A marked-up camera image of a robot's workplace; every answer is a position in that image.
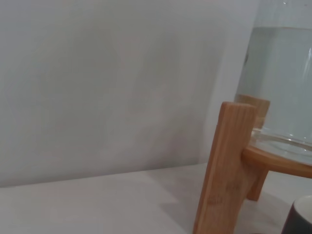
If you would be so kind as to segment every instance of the white table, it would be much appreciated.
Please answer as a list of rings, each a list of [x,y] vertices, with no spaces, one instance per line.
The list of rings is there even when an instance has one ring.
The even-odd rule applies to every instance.
[[[0,189],[3,234],[191,234],[206,164]],[[279,234],[312,180],[269,173],[236,234]]]

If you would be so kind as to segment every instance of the clear glass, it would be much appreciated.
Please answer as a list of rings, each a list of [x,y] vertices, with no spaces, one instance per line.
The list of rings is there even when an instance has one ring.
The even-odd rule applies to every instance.
[[[237,94],[270,101],[258,148],[312,164],[312,2],[260,3]]]

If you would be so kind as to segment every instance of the black mug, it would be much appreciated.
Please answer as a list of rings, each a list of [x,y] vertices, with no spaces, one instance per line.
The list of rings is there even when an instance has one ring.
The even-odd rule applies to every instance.
[[[312,195],[294,201],[282,234],[312,234]]]

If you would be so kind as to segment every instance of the wood grain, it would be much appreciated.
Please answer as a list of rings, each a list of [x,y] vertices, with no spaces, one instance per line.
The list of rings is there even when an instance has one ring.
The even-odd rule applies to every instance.
[[[242,162],[256,108],[224,102],[205,174],[194,234],[232,234],[237,216],[259,170]]]
[[[238,94],[235,97],[235,101],[239,103],[245,103],[252,105],[256,107],[257,109],[257,117],[256,121],[254,124],[255,128],[262,128],[264,125],[265,117],[267,115],[268,109],[270,107],[270,101],[260,99],[260,98],[255,98],[250,95],[243,95],[243,94]],[[258,201],[261,190],[264,184],[264,181],[268,175],[268,170],[263,170],[255,183],[253,184],[252,188],[250,189],[249,193],[247,194],[247,199],[252,200],[252,201]]]
[[[264,170],[312,178],[312,165],[274,155],[254,146],[248,146],[243,150],[242,160],[248,165]]]

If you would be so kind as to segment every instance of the bamboo stand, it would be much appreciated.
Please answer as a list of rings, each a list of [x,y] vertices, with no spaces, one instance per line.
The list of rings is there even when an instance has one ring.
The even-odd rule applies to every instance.
[[[256,113],[248,104],[222,104],[193,234],[232,234],[241,205],[263,171],[312,178],[311,165],[248,146]]]

